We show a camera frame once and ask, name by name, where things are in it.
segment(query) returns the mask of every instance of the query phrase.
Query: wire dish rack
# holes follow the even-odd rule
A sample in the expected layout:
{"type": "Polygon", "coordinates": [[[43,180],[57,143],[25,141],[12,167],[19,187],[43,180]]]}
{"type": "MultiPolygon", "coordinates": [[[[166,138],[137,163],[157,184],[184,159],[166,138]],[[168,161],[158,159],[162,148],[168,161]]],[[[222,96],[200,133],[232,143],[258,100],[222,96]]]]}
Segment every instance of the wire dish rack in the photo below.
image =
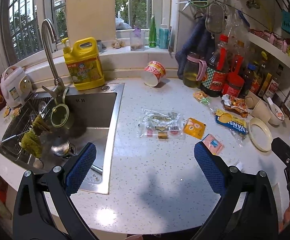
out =
{"type": "MultiPolygon", "coordinates": [[[[42,114],[45,114],[44,120],[47,120],[52,112],[52,102],[53,98],[50,97],[42,97],[35,98],[32,96],[29,98],[25,104],[20,109],[20,114],[13,118],[11,123],[9,124],[2,140],[9,138],[15,134],[20,134],[27,131],[31,125],[29,115],[34,112],[35,115],[38,115],[38,105],[40,102],[44,101],[46,103],[46,107],[43,110],[42,114]]],[[[22,140],[23,134],[10,139],[0,145],[0,152],[9,153],[13,155],[16,159],[18,159],[22,152],[25,152],[24,149],[19,145],[19,142],[22,140]]]]}

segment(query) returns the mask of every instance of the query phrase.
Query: red and white paper cup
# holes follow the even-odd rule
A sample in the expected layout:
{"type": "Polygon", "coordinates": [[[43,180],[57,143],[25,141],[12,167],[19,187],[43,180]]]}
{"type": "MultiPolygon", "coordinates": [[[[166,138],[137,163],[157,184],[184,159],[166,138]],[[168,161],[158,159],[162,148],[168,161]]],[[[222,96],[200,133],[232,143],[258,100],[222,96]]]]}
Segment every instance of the red and white paper cup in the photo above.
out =
{"type": "Polygon", "coordinates": [[[157,61],[150,61],[141,75],[144,83],[150,87],[157,86],[164,76],[166,69],[157,61]]]}

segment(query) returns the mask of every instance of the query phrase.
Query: yellow liquid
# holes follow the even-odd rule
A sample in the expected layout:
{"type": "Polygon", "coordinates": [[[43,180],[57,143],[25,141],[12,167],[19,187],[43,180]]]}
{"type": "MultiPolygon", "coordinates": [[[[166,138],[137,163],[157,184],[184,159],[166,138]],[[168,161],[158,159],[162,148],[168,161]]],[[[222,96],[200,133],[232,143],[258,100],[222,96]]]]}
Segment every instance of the yellow liquid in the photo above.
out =
{"type": "Polygon", "coordinates": [[[183,83],[190,88],[197,88],[200,86],[201,81],[196,81],[196,73],[184,73],[183,83]]]}

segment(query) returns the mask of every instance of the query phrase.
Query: yellow pump dispenser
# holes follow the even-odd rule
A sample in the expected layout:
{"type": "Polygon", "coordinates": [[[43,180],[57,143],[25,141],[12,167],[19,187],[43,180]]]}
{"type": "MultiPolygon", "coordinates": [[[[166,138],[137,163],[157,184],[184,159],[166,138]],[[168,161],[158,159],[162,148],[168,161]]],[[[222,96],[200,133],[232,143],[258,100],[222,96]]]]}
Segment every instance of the yellow pump dispenser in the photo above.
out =
{"type": "Polygon", "coordinates": [[[62,39],[64,58],[77,90],[100,87],[105,84],[97,42],[94,38],[76,41],[71,49],[62,39]]]}

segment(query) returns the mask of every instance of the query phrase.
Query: faucet handle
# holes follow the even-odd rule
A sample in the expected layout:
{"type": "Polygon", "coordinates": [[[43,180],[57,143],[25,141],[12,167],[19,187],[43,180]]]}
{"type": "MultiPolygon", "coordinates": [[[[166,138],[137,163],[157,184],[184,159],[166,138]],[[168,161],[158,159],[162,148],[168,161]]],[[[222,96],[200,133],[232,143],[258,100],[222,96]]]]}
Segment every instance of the faucet handle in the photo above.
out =
{"type": "Polygon", "coordinates": [[[56,98],[58,96],[58,94],[55,91],[49,90],[45,86],[42,86],[42,89],[44,89],[47,93],[49,93],[52,96],[52,98],[56,98]]]}

